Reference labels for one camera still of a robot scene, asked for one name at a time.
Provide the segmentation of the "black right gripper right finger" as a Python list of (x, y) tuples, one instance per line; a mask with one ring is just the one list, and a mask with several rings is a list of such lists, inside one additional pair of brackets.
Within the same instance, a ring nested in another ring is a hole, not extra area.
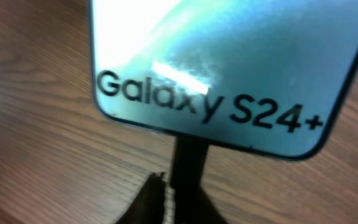
[(228, 224), (201, 187), (196, 195), (195, 210), (198, 224)]

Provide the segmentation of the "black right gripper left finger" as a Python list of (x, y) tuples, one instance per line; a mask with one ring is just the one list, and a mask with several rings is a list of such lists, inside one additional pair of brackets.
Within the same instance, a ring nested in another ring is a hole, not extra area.
[(162, 224), (165, 216), (167, 183), (165, 172), (152, 172), (114, 224)]

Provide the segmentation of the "blue Samsung Galaxy smartphone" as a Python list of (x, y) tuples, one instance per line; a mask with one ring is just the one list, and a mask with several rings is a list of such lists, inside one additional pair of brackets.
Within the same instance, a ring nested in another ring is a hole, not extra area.
[(358, 0), (94, 0), (107, 118), (285, 160), (319, 152), (358, 70)]

